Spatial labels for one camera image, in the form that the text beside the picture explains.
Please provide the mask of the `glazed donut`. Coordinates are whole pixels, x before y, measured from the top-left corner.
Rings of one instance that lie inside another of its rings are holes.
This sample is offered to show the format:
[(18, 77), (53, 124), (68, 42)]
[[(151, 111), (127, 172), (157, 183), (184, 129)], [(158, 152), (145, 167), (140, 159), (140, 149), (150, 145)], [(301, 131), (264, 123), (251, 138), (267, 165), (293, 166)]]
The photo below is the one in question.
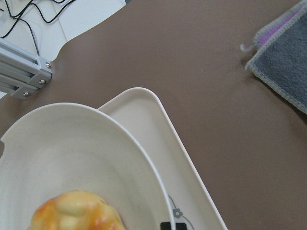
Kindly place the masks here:
[(124, 230), (118, 212), (99, 196), (76, 190), (42, 204), (29, 230)]

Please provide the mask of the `white plate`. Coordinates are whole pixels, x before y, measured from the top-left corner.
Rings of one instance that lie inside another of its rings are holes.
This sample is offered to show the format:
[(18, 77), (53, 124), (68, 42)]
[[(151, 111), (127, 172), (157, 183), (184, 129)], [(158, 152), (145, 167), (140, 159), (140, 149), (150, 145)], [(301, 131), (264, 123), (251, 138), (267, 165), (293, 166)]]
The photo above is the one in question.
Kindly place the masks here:
[(174, 229), (152, 160), (122, 125), (97, 109), (42, 106), (16, 121), (1, 141), (1, 229), (28, 228), (39, 206), (74, 190), (103, 198), (128, 230)]

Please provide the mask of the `cream rabbit tray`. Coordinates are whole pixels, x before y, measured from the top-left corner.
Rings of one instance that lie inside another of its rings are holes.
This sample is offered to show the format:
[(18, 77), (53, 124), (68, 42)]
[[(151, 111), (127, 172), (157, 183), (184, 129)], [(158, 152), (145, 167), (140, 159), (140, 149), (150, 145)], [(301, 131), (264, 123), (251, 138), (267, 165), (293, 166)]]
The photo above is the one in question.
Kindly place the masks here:
[(225, 230), (225, 225), (160, 99), (141, 87), (98, 108), (126, 128), (158, 170), (175, 230)]

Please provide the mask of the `grey folded cloth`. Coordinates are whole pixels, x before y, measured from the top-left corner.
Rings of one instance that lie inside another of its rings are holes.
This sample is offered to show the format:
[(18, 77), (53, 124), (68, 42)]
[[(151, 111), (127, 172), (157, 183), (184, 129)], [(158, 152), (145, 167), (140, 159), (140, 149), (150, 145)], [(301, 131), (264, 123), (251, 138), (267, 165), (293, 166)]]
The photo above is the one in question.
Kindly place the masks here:
[(256, 77), (303, 113), (307, 112), (307, 2), (300, 1), (261, 28), (250, 47), (247, 62)]

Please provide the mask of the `aluminium frame post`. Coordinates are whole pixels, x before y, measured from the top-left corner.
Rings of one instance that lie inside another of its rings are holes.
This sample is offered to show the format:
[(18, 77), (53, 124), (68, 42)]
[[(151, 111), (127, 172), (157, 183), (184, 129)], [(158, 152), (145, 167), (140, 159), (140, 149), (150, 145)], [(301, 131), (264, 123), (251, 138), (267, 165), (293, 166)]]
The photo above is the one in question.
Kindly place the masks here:
[(0, 92), (25, 99), (52, 80), (51, 64), (12, 43), (0, 40)]

